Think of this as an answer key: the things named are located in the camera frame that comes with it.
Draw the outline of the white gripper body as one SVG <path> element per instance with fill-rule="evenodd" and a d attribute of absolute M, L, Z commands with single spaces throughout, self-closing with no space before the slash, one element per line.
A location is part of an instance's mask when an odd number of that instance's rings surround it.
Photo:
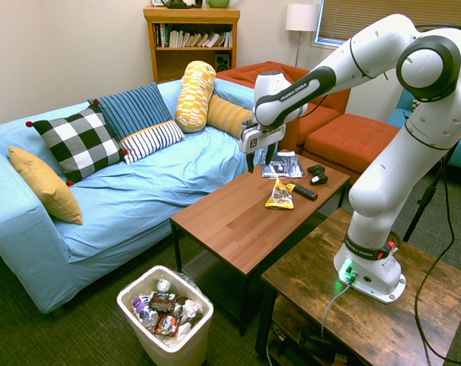
<path fill-rule="evenodd" d="M 239 142 L 239 149 L 244 154 L 251 154 L 258 149 L 273 145 L 284 138 L 286 126 L 282 125 L 275 130 L 264 132 L 261 125 L 243 126 Z"/>

